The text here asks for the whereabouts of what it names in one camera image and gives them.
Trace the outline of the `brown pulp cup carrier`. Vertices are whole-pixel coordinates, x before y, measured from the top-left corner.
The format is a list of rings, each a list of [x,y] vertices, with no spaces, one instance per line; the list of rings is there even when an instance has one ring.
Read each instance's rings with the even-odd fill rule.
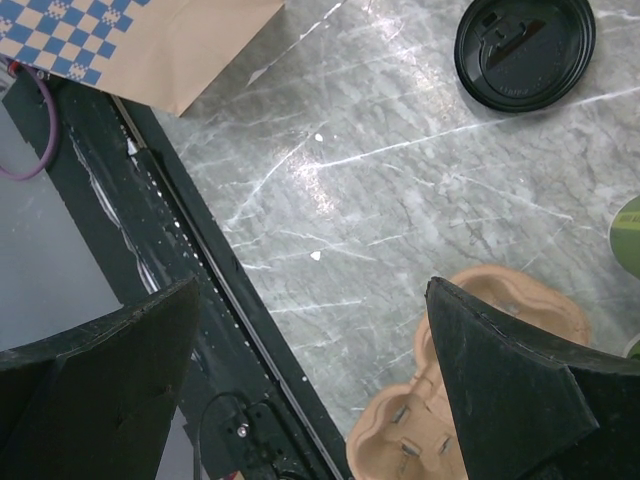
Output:
[[[492,307],[565,340],[586,346],[591,327],[567,296],[507,267],[479,265],[451,283]],[[357,479],[464,479],[467,476],[430,324],[414,337],[416,371],[381,390],[348,435],[346,454]]]

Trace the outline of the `paper takeout bag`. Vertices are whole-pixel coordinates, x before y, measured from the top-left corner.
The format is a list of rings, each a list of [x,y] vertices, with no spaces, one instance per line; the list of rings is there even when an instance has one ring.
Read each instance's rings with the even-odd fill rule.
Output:
[[[1,53],[182,115],[280,1],[30,0],[1,4]]]

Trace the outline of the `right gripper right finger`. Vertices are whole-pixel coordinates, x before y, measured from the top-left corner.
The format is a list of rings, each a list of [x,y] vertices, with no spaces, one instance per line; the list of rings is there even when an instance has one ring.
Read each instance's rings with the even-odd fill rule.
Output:
[[[638,478],[638,360],[564,340],[441,277],[425,299],[469,478]]]

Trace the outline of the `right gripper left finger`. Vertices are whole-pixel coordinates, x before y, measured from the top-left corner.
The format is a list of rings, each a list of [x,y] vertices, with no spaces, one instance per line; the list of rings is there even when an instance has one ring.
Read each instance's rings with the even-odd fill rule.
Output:
[[[2,351],[2,478],[155,478],[199,318],[190,278]]]

